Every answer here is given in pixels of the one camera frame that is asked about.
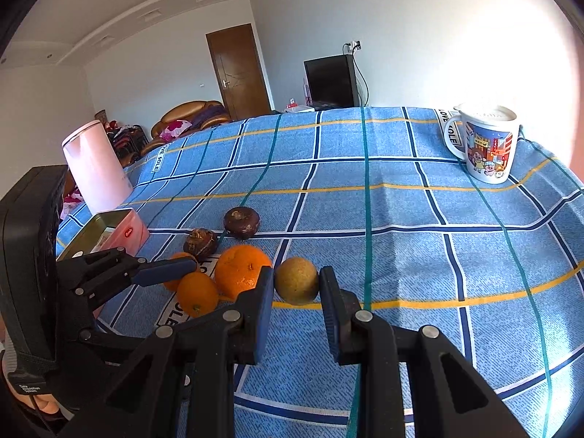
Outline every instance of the blue plaid tablecloth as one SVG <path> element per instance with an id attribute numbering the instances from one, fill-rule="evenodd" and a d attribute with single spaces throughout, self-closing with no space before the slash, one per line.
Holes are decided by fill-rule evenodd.
<path id="1" fill-rule="evenodd" d="M 290 256 L 332 265 L 341 288 L 390 323 L 435 324 L 530 436 L 552 436 L 584 391 L 582 183 L 523 137 L 508 181 L 476 181 L 438 120 L 427 108 L 354 108 L 178 139 L 128 170 L 125 205 L 151 233 L 139 254 L 169 258 L 193 228 L 222 232 L 224 213 L 244 202 L 262 218 L 248 242 L 275 266 Z M 62 223 L 58 252 L 90 217 L 81 206 Z M 236 242 L 227 236 L 218 253 Z M 261 364 L 236 366 L 238 438 L 345 435 L 356 368 L 332 361 L 318 301 L 275 301 Z M 122 292 L 99 324 L 147 336 L 185 319 L 156 285 Z"/>

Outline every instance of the mug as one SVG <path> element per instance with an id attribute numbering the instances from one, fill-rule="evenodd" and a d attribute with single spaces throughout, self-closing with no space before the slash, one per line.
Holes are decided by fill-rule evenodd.
<path id="1" fill-rule="evenodd" d="M 504 183 L 509 177 L 515 157 L 519 122 L 517 115 L 501 105 L 481 106 L 461 104 L 460 115 L 452 116 L 444 126 L 446 147 L 454 156 L 466 161 L 468 172 L 479 181 L 489 184 Z M 464 151 L 456 148 L 449 131 L 456 121 L 462 122 L 461 138 Z"/>

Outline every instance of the pink cylinder container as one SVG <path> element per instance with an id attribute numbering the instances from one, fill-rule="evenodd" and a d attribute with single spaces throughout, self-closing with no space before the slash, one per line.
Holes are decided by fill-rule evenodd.
<path id="1" fill-rule="evenodd" d="M 91 214 L 115 209 L 130 195 L 132 185 L 99 120 L 75 130 L 62 147 Z"/>

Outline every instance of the television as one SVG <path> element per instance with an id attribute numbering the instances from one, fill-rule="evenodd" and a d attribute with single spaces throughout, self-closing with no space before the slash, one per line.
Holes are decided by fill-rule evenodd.
<path id="1" fill-rule="evenodd" d="M 351 54 L 304 61 L 304 68 L 314 108 L 360 106 Z"/>

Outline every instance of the cartoon print on mug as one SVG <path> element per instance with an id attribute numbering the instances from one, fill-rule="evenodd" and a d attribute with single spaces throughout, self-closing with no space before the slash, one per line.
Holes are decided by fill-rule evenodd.
<path id="1" fill-rule="evenodd" d="M 500 178 L 509 162 L 513 134 L 466 124 L 466 147 L 474 169 L 487 176 Z"/>
<path id="2" fill-rule="evenodd" d="M 485 159 L 483 158 L 483 155 L 481 155 L 480 151 L 475 151 L 472 154 L 470 160 L 475 167 L 474 168 L 475 171 L 478 171 L 480 173 L 481 170 L 485 168 Z"/>

